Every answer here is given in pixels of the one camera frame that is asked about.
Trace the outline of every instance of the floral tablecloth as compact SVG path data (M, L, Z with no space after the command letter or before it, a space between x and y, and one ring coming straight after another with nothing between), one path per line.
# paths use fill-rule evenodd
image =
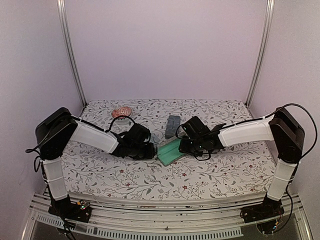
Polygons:
M182 123L198 116L209 128L251 118L241 101L195 99L91 101L82 118L107 129L111 112L123 106L132 108L132 118L161 140L165 140L169 115L180 116ZM112 131L129 128L114 124ZM158 160L118 158L71 141L63 153L62 167L69 192L135 200L210 199L265 192L275 170L264 142L234 145L207 161L186 156L165 167Z

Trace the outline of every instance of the vertical metal post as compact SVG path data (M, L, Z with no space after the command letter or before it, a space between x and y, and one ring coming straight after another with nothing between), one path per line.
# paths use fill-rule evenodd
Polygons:
M261 44L260 44L259 55L258 55L258 59L256 61L253 78L252 78L251 85L249 88L249 93L248 93L248 96L247 96L246 102L245 102L245 104L247 105L248 108L250 108L250 105L253 101L255 90L256 90L256 87L258 84L259 75L260 75L262 63L264 60L265 51L266 51L266 47L267 47L267 41L268 41L269 32L270 32L270 28L271 28L272 16L273 16L273 12L274 12L274 5L275 5L275 0L267 0L263 34L262 34L262 39L261 39Z
M75 59L74 51L71 44L71 38L70 38L70 33L68 28L68 21L67 21L67 13L66 13L66 7L65 7L65 0L57 0L57 4L58 4L58 12L59 12L59 18L60 18L64 43L68 53L71 70L74 78L74 83L75 83L78 95L80 97L81 104L83 107L85 107L87 105L87 100L86 100L84 89L80 81L76 59Z

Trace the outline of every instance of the white tube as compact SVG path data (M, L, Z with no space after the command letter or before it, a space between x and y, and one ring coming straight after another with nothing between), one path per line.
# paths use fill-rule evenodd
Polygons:
M49 185L53 199L58 201L66 198L68 193L62 171L61 158L44 160L42 164L46 176L45 181Z
M262 120L249 121L222 129L218 137L224 147L255 141L274 141L269 126L269 122L273 118L272 115Z
M90 125L76 121L76 127L70 141L87 144L95 148L101 149L106 153L112 153L117 145L118 140L112 133L100 131Z
M267 192L269 199L279 201L282 198L297 165L297 163L292 164L281 159L278 160L272 183Z

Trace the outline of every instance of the ventilation grille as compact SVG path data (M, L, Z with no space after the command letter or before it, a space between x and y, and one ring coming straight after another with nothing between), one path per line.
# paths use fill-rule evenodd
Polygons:
M42 215L38 213L37 221L57 228L63 228L64 223L61 219L53 216ZM87 226L86 231L80 234L91 235L109 240L223 240L242 237L240 227L225 230L194 232L194 233L136 233L107 230L101 227Z

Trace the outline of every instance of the robotic arm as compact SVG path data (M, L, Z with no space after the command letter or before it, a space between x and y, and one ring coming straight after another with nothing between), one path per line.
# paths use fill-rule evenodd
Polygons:
M71 203L61 165L61 156L69 141L135 160L152 159L156 154L153 143L147 141L151 133L144 126L134 123L128 132L118 135L72 116L64 107L41 122L35 129L35 135L38 145L27 152L39 148L43 178L51 197L49 213L82 222L89 221L91 208L86 202Z
M284 209L281 198L287 185L293 180L302 158L305 138L303 128L285 108L278 108L273 115L266 118L224 125L220 124L209 130L198 117L192 117L181 125L187 136L182 138L179 151L197 159L207 154L209 159L212 153L224 147L254 141L274 141L278 162L272 183L263 202L244 207L241 217L245 223L249 223L282 215Z

